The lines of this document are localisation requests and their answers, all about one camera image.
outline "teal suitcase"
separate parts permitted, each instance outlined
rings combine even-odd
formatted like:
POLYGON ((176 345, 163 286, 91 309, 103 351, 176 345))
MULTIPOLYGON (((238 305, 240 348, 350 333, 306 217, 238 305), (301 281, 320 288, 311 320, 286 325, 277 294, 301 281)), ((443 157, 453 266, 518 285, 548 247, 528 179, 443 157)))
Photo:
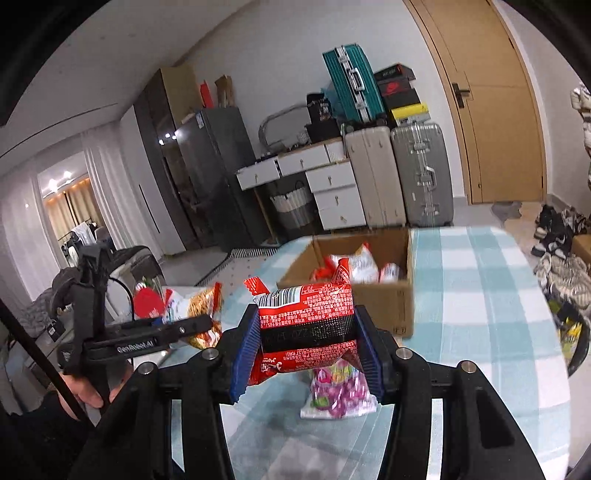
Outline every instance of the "teal suitcase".
POLYGON ((385 113, 368 59, 357 44, 322 54, 347 120, 368 123, 385 113))

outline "desk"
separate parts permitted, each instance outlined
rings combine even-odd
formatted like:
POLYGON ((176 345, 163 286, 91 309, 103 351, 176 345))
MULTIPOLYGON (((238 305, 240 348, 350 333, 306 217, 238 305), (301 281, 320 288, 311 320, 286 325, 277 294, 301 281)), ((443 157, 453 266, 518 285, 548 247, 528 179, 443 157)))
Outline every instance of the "desk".
MULTIPOLYGON (((256 274, 273 289, 310 238, 283 247, 256 274)), ((535 277, 506 232, 490 227, 413 231, 415 328, 404 345, 427 361, 474 360, 513 414, 548 480, 563 480, 569 457, 569 384, 554 324, 535 277)), ((251 294, 240 286, 224 305, 237 325, 251 294)), ((187 361, 184 347, 166 364, 187 361)), ((307 374, 276 375, 222 406, 239 480, 377 477, 392 406, 358 419, 300 419, 307 374)), ((182 465, 180 405, 173 411, 174 458, 182 465)), ((428 478, 439 478, 443 416, 434 401, 428 478)))

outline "candy bag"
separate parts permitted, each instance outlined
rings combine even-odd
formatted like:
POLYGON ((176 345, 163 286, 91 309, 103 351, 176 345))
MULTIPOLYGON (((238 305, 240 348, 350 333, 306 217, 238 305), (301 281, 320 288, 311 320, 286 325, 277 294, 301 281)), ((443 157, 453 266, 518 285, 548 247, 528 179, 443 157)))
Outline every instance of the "candy bag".
POLYGON ((269 293, 258 277, 244 284, 255 296, 261 347, 249 385, 277 373, 328 367, 339 358, 359 366, 348 259, 339 260, 332 281, 269 293))
POLYGON ((353 255, 327 255, 324 258, 324 263, 328 269, 334 272, 341 258, 349 259, 351 283, 378 282, 379 269, 369 251, 367 242, 364 242, 353 255))
POLYGON ((369 393, 365 375, 345 360, 313 370, 310 396, 300 410, 303 419, 342 419, 376 411, 378 400, 369 393))
POLYGON ((402 279, 402 270, 395 263, 386 263, 379 272, 380 283, 394 283, 402 279))

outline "curtain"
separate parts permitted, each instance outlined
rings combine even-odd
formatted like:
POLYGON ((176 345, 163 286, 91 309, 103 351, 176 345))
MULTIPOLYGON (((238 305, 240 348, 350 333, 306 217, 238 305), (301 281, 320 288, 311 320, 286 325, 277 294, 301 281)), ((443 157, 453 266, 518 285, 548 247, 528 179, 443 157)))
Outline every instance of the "curtain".
POLYGON ((97 226, 105 226, 105 221, 96 204, 95 194, 90 185, 90 179, 84 179, 72 185, 65 192, 70 201, 76 224, 91 219, 97 226))
POLYGON ((145 245, 160 259, 162 250, 144 221, 124 166, 117 124, 93 128, 81 138, 96 203, 115 246, 145 245))
POLYGON ((66 195, 62 192, 46 200, 45 210, 56 234, 56 239, 61 244, 62 237, 76 226, 66 195))
POLYGON ((4 284, 13 305, 26 306, 36 299, 60 270, 41 219, 36 176, 34 165, 27 162, 0 181, 0 296, 4 300, 4 284))

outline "plastic bag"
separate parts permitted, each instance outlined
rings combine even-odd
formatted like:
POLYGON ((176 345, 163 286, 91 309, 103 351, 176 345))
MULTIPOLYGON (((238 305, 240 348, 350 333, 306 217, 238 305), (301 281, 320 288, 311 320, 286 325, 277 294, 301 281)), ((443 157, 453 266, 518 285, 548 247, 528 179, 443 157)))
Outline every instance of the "plastic bag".
POLYGON ((209 315, 213 320, 213 327, 207 332, 198 333, 184 339, 186 342, 203 350, 214 347, 222 335, 222 284, 217 282, 213 287, 196 287, 188 295, 181 295, 178 291, 167 288, 165 293, 166 308, 163 315, 164 323, 172 323, 202 314, 209 315))
POLYGON ((249 385, 277 373, 328 367, 341 357, 359 367, 348 263, 346 258, 339 261, 329 283, 273 293, 258 277, 244 281, 255 296, 261 322, 261 347, 249 385))
POLYGON ((386 263, 379 272, 380 283, 394 283, 402 280, 402 270, 395 263, 386 263))
POLYGON ((328 255, 324 263, 334 271, 341 258, 349 259, 351 283, 377 283, 379 269, 369 251, 369 244, 364 242, 353 255, 328 255))
POLYGON ((300 410, 303 419, 342 419, 376 411, 377 399, 369 393, 365 375, 345 360, 315 368, 310 396, 300 410))

